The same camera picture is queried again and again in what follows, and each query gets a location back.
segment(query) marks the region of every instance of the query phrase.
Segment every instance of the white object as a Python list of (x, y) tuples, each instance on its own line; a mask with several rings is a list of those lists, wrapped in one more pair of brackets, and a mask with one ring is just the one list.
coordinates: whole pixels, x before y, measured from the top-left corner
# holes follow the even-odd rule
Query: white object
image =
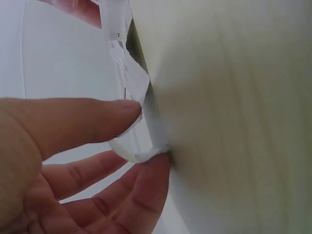
[(176, 167), (164, 211), (192, 234), (312, 233), (311, 1), (129, 1)]
[[(126, 48), (128, 30), (132, 20), (129, 2), (127, 0), (99, 0), (98, 3), (104, 38), (110, 45), (110, 53), (116, 65), (116, 79), (117, 84), (119, 84), (120, 97), (129, 96), (130, 99), (143, 105), (150, 79), (146, 71), (131, 57)], [(148, 149), (142, 149), (138, 142), (135, 142), (134, 145), (127, 142), (129, 136), (134, 140), (137, 139), (137, 123), (143, 118), (144, 116), (140, 116), (123, 135), (109, 141), (110, 146), (119, 156), (134, 163), (145, 162), (153, 156), (169, 150), (165, 144), (154, 145), (151, 141), (151, 147)], [(141, 130), (140, 134), (149, 137), (149, 131), (146, 129), (147, 126), (145, 125), (145, 132)]]

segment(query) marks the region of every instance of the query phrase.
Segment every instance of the finger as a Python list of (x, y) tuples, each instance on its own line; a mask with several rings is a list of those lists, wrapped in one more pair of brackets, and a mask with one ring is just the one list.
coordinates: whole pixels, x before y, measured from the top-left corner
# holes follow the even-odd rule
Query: finger
[(167, 197), (169, 170), (167, 154), (147, 162), (138, 175), (131, 198), (114, 225), (107, 228), (105, 233), (152, 233)]
[(39, 0), (73, 15), (97, 28), (101, 28), (98, 5), (90, 0)]
[(102, 220), (110, 217), (130, 194), (142, 165), (135, 165), (119, 180), (92, 198), (68, 202), (64, 207), (75, 222), (81, 227), (87, 227), (90, 232), (103, 225)]
[(49, 183), (55, 199), (62, 200), (104, 179), (126, 162), (113, 151), (106, 151), (77, 162), (44, 165), (41, 174)]
[(104, 142), (124, 132), (139, 116), (139, 103), (87, 98), (0, 99), (31, 136), (43, 160), (77, 146)]

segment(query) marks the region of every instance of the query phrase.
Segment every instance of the background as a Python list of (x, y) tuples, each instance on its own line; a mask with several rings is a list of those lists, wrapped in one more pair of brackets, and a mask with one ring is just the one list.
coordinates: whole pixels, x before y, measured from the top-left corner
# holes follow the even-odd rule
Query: background
[[(116, 98), (114, 66), (101, 30), (35, 0), (1, 0), (0, 31), (1, 97)], [(109, 149), (107, 143), (85, 145), (45, 163), (67, 163)], [(129, 167), (66, 201), (91, 197)], [(153, 233), (166, 233), (161, 221)]]

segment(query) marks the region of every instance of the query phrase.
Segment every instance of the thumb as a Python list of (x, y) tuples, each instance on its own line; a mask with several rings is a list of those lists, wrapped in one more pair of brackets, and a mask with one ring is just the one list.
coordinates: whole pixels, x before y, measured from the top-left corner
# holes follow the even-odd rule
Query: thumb
[(138, 118), (141, 105), (130, 100), (87, 98), (2, 99), (0, 110), (25, 130), (45, 160), (56, 153), (120, 135)]

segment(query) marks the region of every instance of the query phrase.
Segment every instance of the white surface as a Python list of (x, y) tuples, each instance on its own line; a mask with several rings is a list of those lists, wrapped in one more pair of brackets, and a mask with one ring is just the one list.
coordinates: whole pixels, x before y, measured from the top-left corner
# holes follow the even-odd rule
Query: white surface
[(192, 234), (312, 233), (311, 1), (129, 1), (173, 151), (169, 208)]
[[(112, 61), (101, 31), (40, 2), (0, 2), (0, 96), (26, 98), (115, 98)], [(22, 79), (23, 52), (24, 89)], [(45, 163), (66, 163), (108, 150), (106, 143), (85, 145), (58, 154)], [(70, 198), (90, 197), (119, 178), (130, 167)], [(155, 234), (164, 234), (162, 223)]]

